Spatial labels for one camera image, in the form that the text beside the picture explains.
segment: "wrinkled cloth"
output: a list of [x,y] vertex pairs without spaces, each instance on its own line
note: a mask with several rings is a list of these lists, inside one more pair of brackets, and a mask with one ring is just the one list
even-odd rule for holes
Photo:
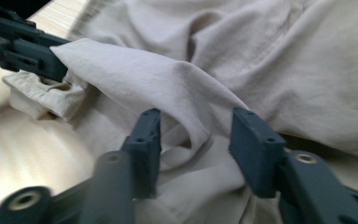
[[[95,2],[71,35],[87,39],[52,48],[70,83],[54,90],[75,102],[63,117],[96,156],[119,149],[143,111],[161,110],[158,197],[137,203],[137,223],[280,222],[227,152],[233,107],[358,151],[358,1]],[[56,115],[68,108],[24,95]]]

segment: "light wooden surface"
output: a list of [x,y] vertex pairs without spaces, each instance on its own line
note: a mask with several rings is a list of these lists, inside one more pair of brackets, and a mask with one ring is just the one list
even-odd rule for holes
[[[87,0],[56,0],[31,20],[46,33],[65,37]],[[0,69],[0,79],[11,72]],[[88,178],[93,159],[69,125],[33,120],[9,105],[9,88],[0,82],[0,202],[30,186],[53,194]]]

